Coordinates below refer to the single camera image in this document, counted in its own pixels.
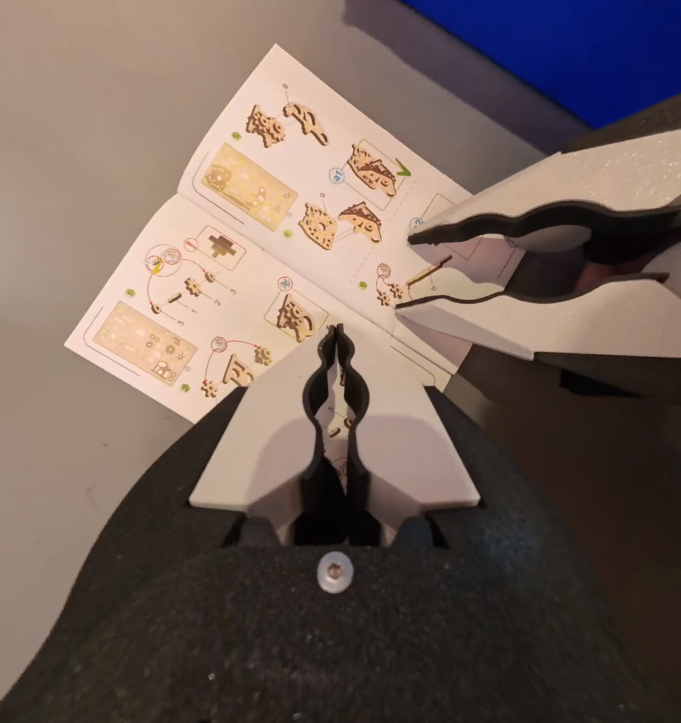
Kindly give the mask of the paper instruction sheet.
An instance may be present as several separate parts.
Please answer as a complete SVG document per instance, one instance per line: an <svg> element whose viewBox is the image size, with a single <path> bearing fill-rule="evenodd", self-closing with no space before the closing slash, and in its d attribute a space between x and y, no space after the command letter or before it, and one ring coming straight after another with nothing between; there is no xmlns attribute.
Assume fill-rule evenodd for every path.
<svg viewBox="0 0 681 723"><path fill-rule="evenodd" d="M443 351L396 307L502 291L525 254L408 244L469 197L274 45L65 348L191 422L338 323L444 390L470 344Z"/></svg>

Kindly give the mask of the blue plastic bin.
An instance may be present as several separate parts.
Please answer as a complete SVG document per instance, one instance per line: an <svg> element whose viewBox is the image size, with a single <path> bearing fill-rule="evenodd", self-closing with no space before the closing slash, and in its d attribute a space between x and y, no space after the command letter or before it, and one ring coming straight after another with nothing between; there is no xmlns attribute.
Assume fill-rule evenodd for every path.
<svg viewBox="0 0 681 723"><path fill-rule="evenodd" d="M476 109L526 87L598 129L681 95L681 2L345 2L344 22Z"/></svg>

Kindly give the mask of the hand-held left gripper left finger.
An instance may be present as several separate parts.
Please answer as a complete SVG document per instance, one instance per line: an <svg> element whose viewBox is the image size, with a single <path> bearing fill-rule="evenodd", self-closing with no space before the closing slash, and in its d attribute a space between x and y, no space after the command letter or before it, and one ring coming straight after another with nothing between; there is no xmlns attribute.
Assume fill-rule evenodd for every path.
<svg viewBox="0 0 681 723"><path fill-rule="evenodd" d="M317 413L327 402L336 327L301 343L244 389L189 496L193 508L270 523L282 544L303 514L344 492Z"/></svg>

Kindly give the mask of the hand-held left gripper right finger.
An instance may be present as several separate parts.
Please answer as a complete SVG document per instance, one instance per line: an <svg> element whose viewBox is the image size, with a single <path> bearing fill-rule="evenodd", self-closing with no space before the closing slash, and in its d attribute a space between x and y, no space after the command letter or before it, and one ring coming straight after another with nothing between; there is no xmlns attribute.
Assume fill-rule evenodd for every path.
<svg viewBox="0 0 681 723"><path fill-rule="evenodd" d="M435 381L409 352L336 326L336 473L349 545L390 545L409 519L479 505Z"/></svg>

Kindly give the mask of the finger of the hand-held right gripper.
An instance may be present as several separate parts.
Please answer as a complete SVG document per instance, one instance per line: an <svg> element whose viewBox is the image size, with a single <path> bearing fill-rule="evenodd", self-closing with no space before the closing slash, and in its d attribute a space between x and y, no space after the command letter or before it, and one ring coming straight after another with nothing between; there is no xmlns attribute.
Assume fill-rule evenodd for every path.
<svg viewBox="0 0 681 723"><path fill-rule="evenodd" d="M542 254L680 241L681 128L556 153L430 217L408 245L421 255L483 237Z"/></svg>
<svg viewBox="0 0 681 723"><path fill-rule="evenodd" d="M536 354L681 358L681 297L666 273L610 278L580 294L474 300L429 296L396 314L434 332L533 360Z"/></svg>

